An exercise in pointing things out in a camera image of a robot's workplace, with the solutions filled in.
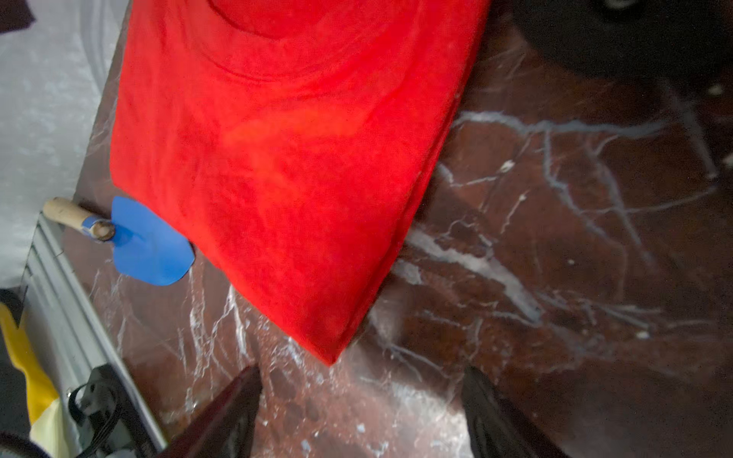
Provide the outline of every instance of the folded t-shirt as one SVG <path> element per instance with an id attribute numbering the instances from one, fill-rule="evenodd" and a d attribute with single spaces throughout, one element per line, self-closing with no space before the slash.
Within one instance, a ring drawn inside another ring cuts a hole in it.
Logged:
<path id="1" fill-rule="evenodd" d="M 326 364 L 369 310 L 488 0 L 135 0 L 114 184 Z"/>

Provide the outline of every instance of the trowel handle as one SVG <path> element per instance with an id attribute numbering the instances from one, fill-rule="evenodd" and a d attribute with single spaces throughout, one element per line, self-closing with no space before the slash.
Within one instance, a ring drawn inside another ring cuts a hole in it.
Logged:
<path id="1" fill-rule="evenodd" d="M 95 215 L 63 197 L 49 199 L 43 205 L 43 215 L 96 240 L 105 242 L 114 236 L 114 225 L 110 220 Z"/>

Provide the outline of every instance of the marble floor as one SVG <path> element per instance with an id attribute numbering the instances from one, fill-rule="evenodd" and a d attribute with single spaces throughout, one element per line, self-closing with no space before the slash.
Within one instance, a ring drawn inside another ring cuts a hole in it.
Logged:
<path id="1" fill-rule="evenodd" d="M 527 45 L 506 1 L 486 30 L 405 247 L 331 368 L 203 255 L 152 287 L 65 234 L 170 435 L 257 364 L 254 457 L 470 457 L 471 363 L 571 457 L 730 450 L 731 96 L 573 75 Z M 122 195 L 108 154 L 124 44 L 77 187 L 102 213 Z"/>

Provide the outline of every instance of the dark fabric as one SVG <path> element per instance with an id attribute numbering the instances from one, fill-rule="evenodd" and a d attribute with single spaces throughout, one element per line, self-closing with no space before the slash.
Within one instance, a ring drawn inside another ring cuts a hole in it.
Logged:
<path id="1" fill-rule="evenodd" d="M 0 0 L 0 34 L 27 29 L 35 21 L 26 0 Z"/>
<path id="2" fill-rule="evenodd" d="M 0 431 L 27 437 L 31 432 L 26 403 L 26 377 L 10 362 L 5 340 L 0 337 Z"/>
<path id="3" fill-rule="evenodd" d="M 21 299 L 11 289 L 0 289 L 0 302 L 5 304 L 10 311 L 12 318 L 15 320 L 15 326 L 21 326 L 21 317 L 23 316 L 23 303 Z"/>

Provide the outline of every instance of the blue trowel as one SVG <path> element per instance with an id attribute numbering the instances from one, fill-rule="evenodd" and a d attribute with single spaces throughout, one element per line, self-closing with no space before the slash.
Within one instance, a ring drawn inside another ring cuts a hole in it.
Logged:
<path id="1" fill-rule="evenodd" d="M 117 270 L 146 283 L 175 283 L 194 263 L 194 251 L 185 237 L 143 204 L 126 197 L 112 201 L 111 220 L 62 197 L 46 202 L 43 215 L 94 240 L 112 243 Z"/>

